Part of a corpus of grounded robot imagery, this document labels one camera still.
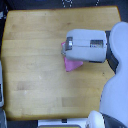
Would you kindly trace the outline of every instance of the black surface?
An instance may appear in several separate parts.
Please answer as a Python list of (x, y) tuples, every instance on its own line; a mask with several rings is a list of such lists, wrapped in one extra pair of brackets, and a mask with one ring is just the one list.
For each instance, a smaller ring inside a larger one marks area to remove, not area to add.
[(37, 128), (38, 121), (8, 121), (8, 128)]

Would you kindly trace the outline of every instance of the wooden cutting board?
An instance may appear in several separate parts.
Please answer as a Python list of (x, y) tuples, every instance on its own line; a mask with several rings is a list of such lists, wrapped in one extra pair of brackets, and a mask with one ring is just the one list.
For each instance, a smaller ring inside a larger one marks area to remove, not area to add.
[(1, 61), (5, 112), (10, 120), (87, 117), (99, 109), (107, 62), (66, 72), (61, 43), (71, 29), (111, 30), (116, 7), (10, 11)]

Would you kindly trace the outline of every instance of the wooden table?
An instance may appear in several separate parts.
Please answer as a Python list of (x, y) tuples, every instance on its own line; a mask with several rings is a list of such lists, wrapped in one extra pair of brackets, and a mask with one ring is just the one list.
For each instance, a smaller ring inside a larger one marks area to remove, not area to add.
[(10, 11), (1, 55), (7, 118), (76, 118), (98, 111), (113, 71), (105, 62), (66, 72), (61, 43), (71, 29), (110, 30), (119, 21), (116, 7)]

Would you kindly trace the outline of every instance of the pink cloth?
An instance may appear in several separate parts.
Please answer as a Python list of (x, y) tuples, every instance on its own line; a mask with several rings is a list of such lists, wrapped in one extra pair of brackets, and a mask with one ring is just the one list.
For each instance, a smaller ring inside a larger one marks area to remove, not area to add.
[(81, 65), (83, 65), (83, 61), (72, 61), (72, 60), (68, 60), (66, 57), (64, 57), (64, 63), (65, 63), (66, 72), (70, 72), (70, 71), (80, 67)]

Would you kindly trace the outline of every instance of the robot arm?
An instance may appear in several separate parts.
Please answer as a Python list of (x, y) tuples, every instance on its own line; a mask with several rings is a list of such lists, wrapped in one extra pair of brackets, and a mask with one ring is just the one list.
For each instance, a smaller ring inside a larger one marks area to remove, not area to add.
[(62, 54), (69, 60), (104, 62), (110, 67), (115, 61), (116, 75), (104, 86), (100, 113), (92, 111), (87, 128), (128, 127), (128, 23), (117, 23), (111, 30), (109, 40), (99, 30), (76, 29), (67, 33)]

